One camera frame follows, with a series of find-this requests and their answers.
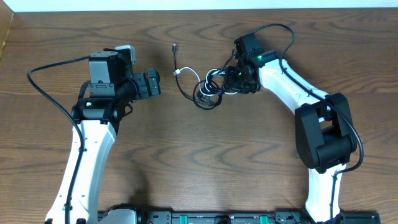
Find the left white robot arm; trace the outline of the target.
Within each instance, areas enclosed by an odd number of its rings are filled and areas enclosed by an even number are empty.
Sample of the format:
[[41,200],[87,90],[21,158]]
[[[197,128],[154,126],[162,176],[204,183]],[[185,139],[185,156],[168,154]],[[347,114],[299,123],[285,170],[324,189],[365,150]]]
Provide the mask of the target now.
[[90,80],[72,108],[72,146],[62,183],[46,223],[98,223],[104,168],[121,120],[136,100],[158,96],[160,75],[134,73],[135,49],[117,46],[90,54]]

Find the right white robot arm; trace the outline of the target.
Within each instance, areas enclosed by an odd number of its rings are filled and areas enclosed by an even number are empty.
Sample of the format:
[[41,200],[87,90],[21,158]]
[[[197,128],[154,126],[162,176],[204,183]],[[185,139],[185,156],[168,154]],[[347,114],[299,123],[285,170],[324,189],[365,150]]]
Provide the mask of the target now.
[[348,100],[311,85],[281,54],[266,52],[255,33],[234,46],[237,64],[227,68],[223,88],[244,94],[265,88],[293,112],[296,149],[309,174],[306,212],[313,223],[337,220],[341,176],[357,148]]

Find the cardboard box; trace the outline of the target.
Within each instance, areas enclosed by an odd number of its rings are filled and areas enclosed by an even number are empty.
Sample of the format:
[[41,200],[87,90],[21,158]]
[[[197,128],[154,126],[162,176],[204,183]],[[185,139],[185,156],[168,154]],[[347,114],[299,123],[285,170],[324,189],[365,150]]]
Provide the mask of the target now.
[[2,52],[6,45],[6,40],[9,35],[9,31],[11,28],[11,24],[14,19],[14,11],[10,9],[10,7],[1,0],[0,5],[0,53]]

